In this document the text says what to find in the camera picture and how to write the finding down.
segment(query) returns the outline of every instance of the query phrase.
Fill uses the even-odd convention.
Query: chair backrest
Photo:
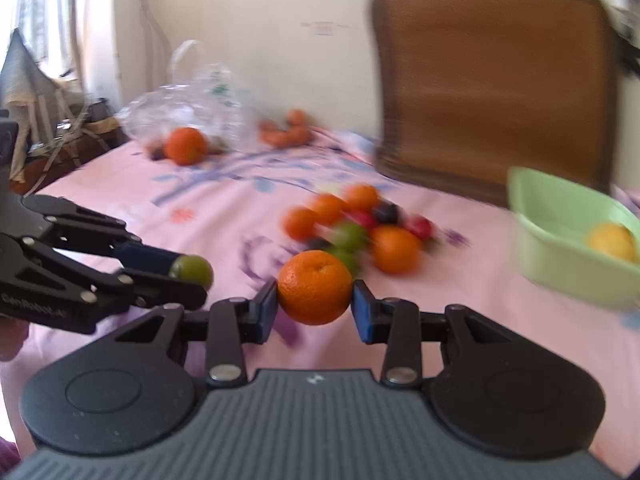
[[[510,166],[608,192],[616,37],[599,0],[374,0],[378,170],[506,204]]]

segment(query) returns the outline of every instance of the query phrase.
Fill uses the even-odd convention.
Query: lemon
[[[596,225],[585,238],[585,243],[594,251],[620,258],[628,262],[635,262],[636,239],[631,231],[621,224],[607,222]]]

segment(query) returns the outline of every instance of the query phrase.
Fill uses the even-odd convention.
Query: green container
[[[611,310],[637,309],[640,266],[598,253],[584,238],[615,222],[640,240],[640,220],[620,202],[563,178],[511,168],[509,201],[518,218],[516,252],[529,280]]]

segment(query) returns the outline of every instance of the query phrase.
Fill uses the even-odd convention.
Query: green fruit
[[[331,247],[325,250],[344,263],[347,269],[349,269],[352,278],[355,278],[358,275],[360,272],[360,262],[353,253],[349,253],[344,249],[339,249],[337,247]]]
[[[169,270],[169,276],[185,282],[194,282],[209,290],[213,285],[213,268],[202,256],[183,254],[178,256]]]
[[[354,253],[367,243],[367,230],[355,222],[342,222],[334,230],[334,246],[348,253]]]

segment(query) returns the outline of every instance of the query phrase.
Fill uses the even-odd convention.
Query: beige wall
[[[229,65],[254,105],[282,115],[301,107],[333,128],[380,134],[378,73],[369,27],[370,0],[153,0],[172,47],[202,40],[212,59]],[[122,95],[143,91],[137,0],[115,0]],[[306,24],[332,22],[334,35]],[[626,81],[616,181],[640,191],[640,83]]]

